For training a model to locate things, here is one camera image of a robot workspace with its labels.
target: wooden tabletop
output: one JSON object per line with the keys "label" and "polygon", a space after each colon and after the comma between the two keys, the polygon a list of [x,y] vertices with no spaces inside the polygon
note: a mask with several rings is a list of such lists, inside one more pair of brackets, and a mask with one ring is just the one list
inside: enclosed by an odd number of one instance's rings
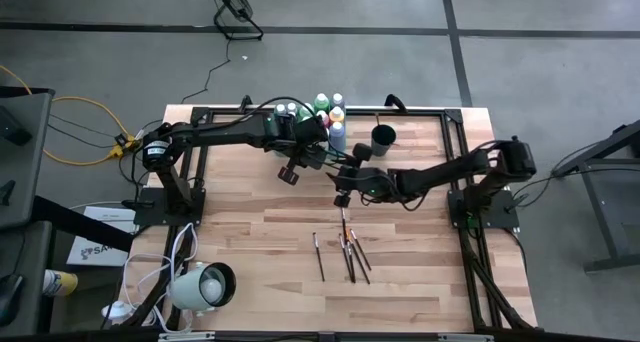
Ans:
{"label": "wooden tabletop", "polygon": [[[191,108],[167,106],[165,121],[188,121]],[[470,149],[493,139],[487,109],[463,108],[462,112]],[[225,120],[225,116],[216,118]],[[348,151],[355,143],[370,143],[375,123],[374,117],[348,117]],[[381,123],[393,126],[398,140],[385,157],[374,157],[367,165],[425,169],[445,162],[436,118],[381,117]],[[452,139],[457,140],[455,131]],[[364,207],[352,196],[347,226],[357,233],[373,268],[368,272],[371,285],[359,269],[358,281],[352,284],[338,241],[336,192],[324,173],[331,169],[299,168],[298,184],[289,186],[277,178],[284,164],[286,160],[274,153],[246,145],[209,149],[207,203],[198,229],[196,260],[228,264],[236,273],[237,290],[228,305],[196,318],[196,330],[472,330],[460,243],[446,206],[448,186],[431,190],[413,213],[398,204]],[[155,175],[149,186],[161,186]],[[320,276],[313,232],[318,236],[326,282]],[[132,253],[162,254],[165,237],[166,227],[150,228],[135,240]],[[497,285],[523,318],[535,325],[518,246],[502,230],[487,230],[487,243]],[[134,302],[139,300],[137,282],[158,267],[153,258],[129,264],[127,288]],[[145,282],[143,293],[154,282],[154,278]],[[479,288],[479,293],[489,321],[484,289]]]}

